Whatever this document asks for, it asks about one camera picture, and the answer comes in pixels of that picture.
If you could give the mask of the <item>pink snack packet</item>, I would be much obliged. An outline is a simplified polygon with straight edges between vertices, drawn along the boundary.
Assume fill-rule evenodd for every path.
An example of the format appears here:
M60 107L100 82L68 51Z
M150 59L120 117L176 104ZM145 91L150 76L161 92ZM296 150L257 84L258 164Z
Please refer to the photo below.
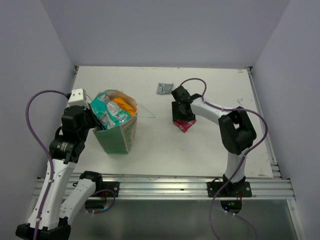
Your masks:
M186 133L188 129L190 129L197 121L184 121L184 120L177 120L174 121L173 124L178 127L183 133Z

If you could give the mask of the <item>grey snack packet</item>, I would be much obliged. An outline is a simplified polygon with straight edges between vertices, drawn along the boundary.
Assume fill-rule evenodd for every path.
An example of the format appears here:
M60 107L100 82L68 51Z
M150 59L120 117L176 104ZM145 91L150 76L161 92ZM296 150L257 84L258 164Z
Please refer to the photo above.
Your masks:
M163 83L159 82L157 85L156 93L158 95L171 94L174 84L173 83Z

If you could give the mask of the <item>teal candy packet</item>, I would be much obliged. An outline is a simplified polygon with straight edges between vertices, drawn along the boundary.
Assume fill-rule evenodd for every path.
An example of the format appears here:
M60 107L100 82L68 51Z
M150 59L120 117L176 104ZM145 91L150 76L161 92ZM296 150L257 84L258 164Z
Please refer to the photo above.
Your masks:
M105 92L99 93L90 106L105 130L118 127L131 118L131 114L122 109Z

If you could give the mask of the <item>green paper bag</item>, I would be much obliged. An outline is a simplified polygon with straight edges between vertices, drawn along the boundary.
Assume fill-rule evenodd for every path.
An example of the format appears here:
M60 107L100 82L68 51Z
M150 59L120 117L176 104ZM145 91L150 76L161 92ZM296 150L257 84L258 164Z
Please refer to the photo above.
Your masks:
M123 92L114 89L109 89L102 92L105 92L112 100L116 97L128 96ZM142 117L153 119L156 117L149 110L146 111L147 114L139 115L138 107L141 107L141 105L137 103L137 115L131 116L126 123L123 123L120 126L105 130L99 121L99 125L94 128L93 133L107 154L128 154L132 148L135 138L138 118Z

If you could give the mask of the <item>orange yellow snack packet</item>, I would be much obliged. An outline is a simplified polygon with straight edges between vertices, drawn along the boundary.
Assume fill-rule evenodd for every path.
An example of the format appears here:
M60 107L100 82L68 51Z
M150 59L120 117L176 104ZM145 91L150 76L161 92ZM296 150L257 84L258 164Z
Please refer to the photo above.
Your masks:
M138 113L137 102L129 96L118 96L113 101L125 112L129 113L131 117L135 117Z

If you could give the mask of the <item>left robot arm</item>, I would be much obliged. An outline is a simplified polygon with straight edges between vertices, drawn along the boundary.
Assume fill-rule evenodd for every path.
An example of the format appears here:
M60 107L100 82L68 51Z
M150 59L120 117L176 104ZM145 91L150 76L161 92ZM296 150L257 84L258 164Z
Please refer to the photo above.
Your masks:
M87 199L101 195L104 190L102 175L85 171L64 199L89 130L98 126L98 119L90 108L74 105L64 110L61 120L62 125L49 146L47 173L38 201L27 222L15 232L23 240L67 240L72 222Z

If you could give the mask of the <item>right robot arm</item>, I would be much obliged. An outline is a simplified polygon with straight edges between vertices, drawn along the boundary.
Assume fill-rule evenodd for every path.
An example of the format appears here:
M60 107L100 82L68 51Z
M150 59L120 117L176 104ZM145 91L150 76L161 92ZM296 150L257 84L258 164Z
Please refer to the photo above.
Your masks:
M222 189L227 196L235 196L246 180L246 151L257 138L248 114L242 107L227 111L221 106L210 106L200 94L190 95L183 86L177 87L171 95L174 99L171 103L173 121L190 123L200 116L218 125L222 144L227 150Z

